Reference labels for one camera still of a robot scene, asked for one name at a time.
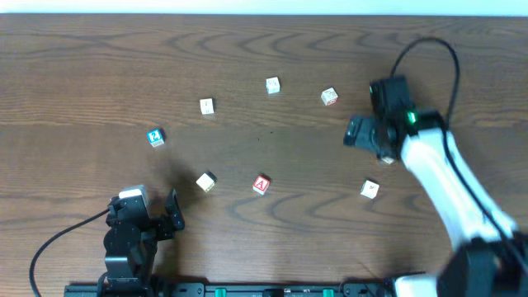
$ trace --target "wooden table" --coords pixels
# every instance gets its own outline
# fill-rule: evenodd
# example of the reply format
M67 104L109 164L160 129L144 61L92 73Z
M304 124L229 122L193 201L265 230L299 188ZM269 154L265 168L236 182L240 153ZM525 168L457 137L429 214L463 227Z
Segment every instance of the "wooden table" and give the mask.
M158 274L211 282L340 282L436 271L446 231L402 164L342 145L369 115L369 81L435 35L456 48L460 151L500 206L528 227L528 21L374 16L3 15L0 20L0 295L31 294L49 237L145 184L159 212L176 187L186 230L160 244ZM444 111L453 66L426 45L404 61L413 99ZM266 94L278 76L279 94ZM321 91L340 100L324 106ZM214 116L199 100L216 100ZM165 130L152 148L146 133ZM211 170L218 184L195 184ZM252 189L272 178L265 196ZM366 178L380 192L359 195ZM37 263L44 296L105 271L104 219Z

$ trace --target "blue cube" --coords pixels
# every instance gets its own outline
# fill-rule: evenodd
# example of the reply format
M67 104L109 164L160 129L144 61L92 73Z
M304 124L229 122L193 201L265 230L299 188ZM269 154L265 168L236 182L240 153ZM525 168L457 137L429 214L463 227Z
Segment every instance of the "blue cube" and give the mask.
M165 144L163 141L163 134L160 129L154 129L147 133L148 141L155 148L159 145Z

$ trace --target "wood grain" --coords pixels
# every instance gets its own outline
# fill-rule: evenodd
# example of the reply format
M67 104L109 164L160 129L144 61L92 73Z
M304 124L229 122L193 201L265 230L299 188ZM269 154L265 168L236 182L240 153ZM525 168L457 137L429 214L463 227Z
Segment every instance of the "wood grain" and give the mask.
M460 151L528 227L528 21L374 16L0 16L0 295L31 294L27 271L53 234L145 184L153 211L176 187L186 230L160 244L156 272L213 282L340 282L435 271L450 243L401 164L346 148L350 115L370 114L368 85L418 36L460 56L452 121ZM443 111L449 55L416 49L402 64L419 106ZM282 89L268 96L265 79ZM320 93L333 86L339 102ZM216 99L214 116L199 99ZM146 132L167 142L151 148ZM218 184L205 194L197 177ZM265 196L251 184L272 178ZM371 178L379 196L359 196ZM103 219L40 258L41 292L105 270Z

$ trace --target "cube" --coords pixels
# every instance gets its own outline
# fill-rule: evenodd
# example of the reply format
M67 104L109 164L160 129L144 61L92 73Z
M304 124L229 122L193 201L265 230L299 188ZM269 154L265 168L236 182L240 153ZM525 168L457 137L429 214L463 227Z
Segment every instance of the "cube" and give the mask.
M253 183L253 190L255 192L259 193L260 195L264 195L266 193L267 187L270 186L270 181L268 181L263 176L258 176L255 182Z
M202 176L198 178L198 181L196 181L196 183L205 192L208 192L215 185L215 181L207 173L202 174Z
M378 185L375 182L367 180L365 181L365 183L363 184L363 187L361 188L361 194L363 196L374 199L374 197L376 197L376 194L378 194L379 188L380 188L380 185Z
M213 107L213 98L209 99L201 99L200 100L200 109L202 115L211 115L215 113L215 109Z
M321 99L323 99L325 106L336 103L338 99L336 90L334 90L333 87L330 87L328 90L323 91L323 94L321 94Z
M155 148L159 145L165 144L163 141L163 134L160 129L154 129L147 133L148 141Z
M281 90L281 85L279 84L279 78L268 78L266 80L266 89L268 94L273 94Z

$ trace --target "white backdrop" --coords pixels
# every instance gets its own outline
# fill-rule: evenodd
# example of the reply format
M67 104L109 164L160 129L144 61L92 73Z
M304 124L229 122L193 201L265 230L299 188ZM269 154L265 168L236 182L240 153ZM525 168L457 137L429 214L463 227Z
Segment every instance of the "white backdrop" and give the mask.
M528 16L528 0L0 0L0 12Z

